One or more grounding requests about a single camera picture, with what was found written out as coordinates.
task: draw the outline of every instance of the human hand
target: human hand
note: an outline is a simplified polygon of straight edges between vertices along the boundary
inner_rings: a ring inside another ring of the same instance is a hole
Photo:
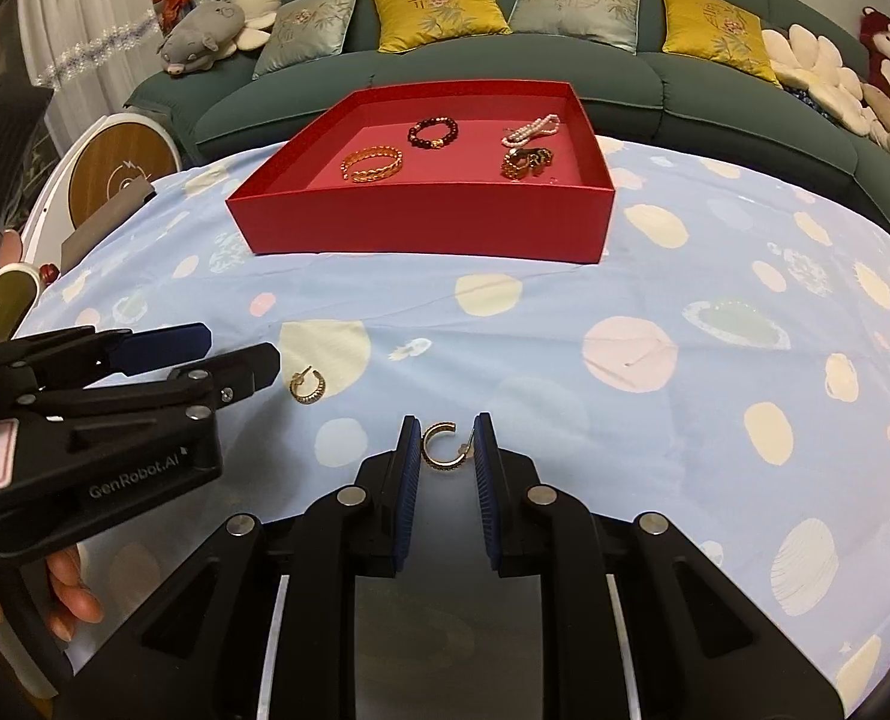
[[[71,641],[79,621],[101,622],[104,610],[88,587],[82,584],[82,557],[77,546],[46,557],[49,583],[55,596],[55,606],[45,619],[46,625],[62,641]],[[0,623],[2,607],[0,606]]]

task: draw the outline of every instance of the green sofa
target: green sofa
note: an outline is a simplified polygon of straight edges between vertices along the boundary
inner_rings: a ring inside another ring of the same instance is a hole
[[[765,25],[801,23],[826,35],[867,76],[858,40],[797,0],[727,0]],[[498,0],[506,17],[515,0]],[[404,55],[376,51],[372,0],[357,0],[343,53],[251,80],[257,55],[208,73],[146,79],[127,101],[175,136],[191,164],[283,141],[350,92],[440,79],[569,81],[597,133],[714,157],[834,199],[890,234],[890,155],[759,79],[686,56],[664,55],[662,0],[642,0],[638,55],[576,38],[512,34],[435,43]]]

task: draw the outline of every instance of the gold hoop earring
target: gold hoop earring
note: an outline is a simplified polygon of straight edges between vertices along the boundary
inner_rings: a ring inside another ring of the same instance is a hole
[[[454,422],[436,422],[429,425],[429,428],[422,434],[422,459],[432,466],[433,469],[439,471],[454,471],[464,463],[472,453],[472,436],[468,437],[468,442],[458,447],[458,455],[454,460],[437,460],[429,455],[429,442],[439,433],[454,433],[456,425]]]
[[[312,370],[312,365],[309,365],[309,367],[305,368],[301,373],[293,373],[290,381],[288,381],[288,391],[290,391],[291,396],[303,406],[312,405],[312,403],[321,400],[322,396],[325,394],[325,377],[317,370],[312,370],[312,376],[318,379],[318,386],[315,388],[314,392],[308,395],[298,394],[298,388],[305,384],[305,375],[310,370]]]

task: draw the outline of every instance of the wooden disc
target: wooden disc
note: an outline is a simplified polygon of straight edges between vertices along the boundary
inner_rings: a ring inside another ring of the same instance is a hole
[[[113,124],[82,149],[69,183],[69,214],[79,227],[135,178],[149,181],[178,167],[169,144],[138,122]]]

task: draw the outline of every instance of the beaded bracelet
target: beaded bracelet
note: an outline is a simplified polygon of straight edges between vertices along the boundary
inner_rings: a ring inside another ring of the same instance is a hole
[[[372,167],[371,170],[348,172],[349,167],[354,165],[355,162],[362,162],[363,159],[369,159],[370,157],[391,157],[392,163],[383,165],[383,167]],[[349,178],[356,184],[381,181],[383,178],[395,175],[399,170],[402,170],[402,153],[393,146],[370,146],[369,148],[362,148],[361,151],[353,151],[341,161],[340,167],[341,177],[345,181]]]
[[[427,141],[424,138],[419,138],[418,133],[421,132],[426,127],[432,127],[434,124],[448,124],[448,134],[446,134],[442,138],[435,138],[434,140]],[[437,116],[432,119],[422,119],[421,122],[415,124],[408,131],[408,142],[413,146],[418,146],[418,148],[445,148],[451,143],[455,138],[458,138],[458,124],[454,119],[449,119],[447,116]]]
[[[540,138],[543,135],[554,135],[557,133],[559,124],[561,124],[561,119],[559,119],[557,114],[549,113],[542,119],[535,119],[531,124],[525,124],[524,127],[519,127],[514,132],[510,132],[509,135],[501,139],[501,144],[505,148],[528,146],[528,141],[532,138]]]

